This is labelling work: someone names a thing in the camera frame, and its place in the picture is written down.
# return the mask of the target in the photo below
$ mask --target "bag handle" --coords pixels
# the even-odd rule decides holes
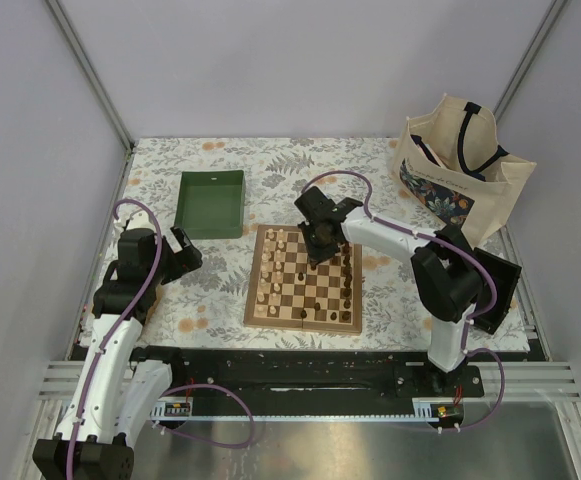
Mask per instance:
[[[465,173],[466,175],[470,175],[471,177],[478,178],[479,180],[485,181],[485,177],[481,175],[481,172],[483,172],[486,168],[488,168],[494,162],[499,160],[501,157],[505,157],[506,155],[508,155],[508,152],[506,152],[506,150],[501,145],[499,145],[497,147],[497,151],[495,152],[495,154],[492,155],[492,157],[490,157],[488,160],[483,162],[483,164],[479,168],[475,168],[474,170],[470,170],[468,168],[468,166],[466,165],[466,158],[463,154],[463,145],[466,139],[466,130],[468,130],[468,124],[470,123],[472,115],[478,114],[480,110],[481,107],[476,103],[472,102],[466,103],[466,108],[464,108],[466,116],[463,119],[461,128],[459,129],[459,141],[457,142],[457,157],[459,158],[459,166],[461,167],[463,173]]]
[[[412,141],[415,143],[417,147],[423,150],[424,155],[428,160],[430,160],[430,162],[439,166],[439,164],[437,163],[437,159],[434,158],[434,155],[432,155],[432,153],[430,153],[428,146],[425,143],[423,143],[423,139],[421,138],[420,135],[410,135],[410,138],[412,138]]]

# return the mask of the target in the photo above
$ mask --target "floral tablecloth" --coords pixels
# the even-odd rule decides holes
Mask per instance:
[[[364,247],[363,333],[360,336],[249,328],[243,324],[248,278],[257,225],[296,225],[302,218],[294,200],[306,181],[332,169],[366,175],[374,186],[371,207],[420,227],[439,221],[387,175],[396,140],[343,139],[188,139],[145,138],[136,149],[124,197],[155,212],[171,245],[169,232],[177,208],[181,172],[243,169],[246,200],[243,236],[236,240],[197,240],[203,267],[165,287],[164,296],[143,330],[141,345],[189,348],[426,350],[430,314],[418,297],[409,265]],[[319,181],[334,199],[362,199],[363,183],[332,176]],[[123,207],[131,213],[132,207]],[[484,247],[501,254],[495,235]],[[109,245],[99,281],[116,256]],[[93,318],[82,322],[81,342],[89,344]],[[517,302],[494,336],[473,331],[468,347],[501,351],[528,350]]]

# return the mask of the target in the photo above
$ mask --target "green tray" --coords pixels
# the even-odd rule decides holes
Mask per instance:
[[[174,224],[193,240],[239,238],[245,193],[243,170],[183,172]]]

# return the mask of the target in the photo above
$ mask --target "wooden chessboard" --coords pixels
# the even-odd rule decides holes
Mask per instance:
[[[361,283],[361,245],[344,246],[330,261],[312,269],[297,227],[260,225],[244,323],[359,334]]]

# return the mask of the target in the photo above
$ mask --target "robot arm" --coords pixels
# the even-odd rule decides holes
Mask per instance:
[[[332,258],[339,251],[339,245],[346,242],[371,247],[403,263],[410,262],[419,298],[432,314],[428,359],[444,373],[462,364],[465,353],[461,340],[466,317],[474,311],[475,304],[482,305],[490,300],[489,290],[484,289],[484,280],[469,262],[436,243],[402,233],[385,223],[407,231],[413,230],[410,225],[388,218],[384,218],[387,222],[374,221],[366,215],[358,200],[345,198],[335,204],[319,188],[311,187],[295,201],[295,205],[306,219],[299,228],[313,264]],[[473,250],[458,227],[446,226],[438,232],[421,229],[418,234],[436,236],[476,257],[480,263],[487,263],[495,280],[509,277],[501,275],[502,271],[519,268],[486,252]],[[499,318],[488,318],[488,321],[498,325],[505,317],[517,278],[513,275],[509,281],[496,282],[500,292],[499,305],[489,315]]]
[[[111,262],[101,287],[94,295],[91,345],[70,406],[54,438],[38,440],[34,449],[33,460],[48,480],[66,478],[68,443],[75,422],[80,422],[80,426],[75,439],[74,478],[129,478],[134,444],[150,409],[164,391],[179,386],[178,382],[182,380],[177,378],[183,368],[177,363],[178,357],[159,355],[161,358],[147,358],[139,363],[130,385],[123,396],[121,394],[130,355],[150,312],[158,303],[158,286],[201,266],[201,253],[185,233],[178,228],[171,230],[181,245],[181,251],[174,253],[163,238],[153,280],[128,318],[113,331],[119,315],[146,280],[157,252],[155,229],[145,212],[135,214],[121,233],[117,245],[118,259]],[[99,345],[110,332],[112,336],[101,350]],[[90,373],[93,362],[98,363]],[[84,408],[77,412],[89,374],[92,378]]]

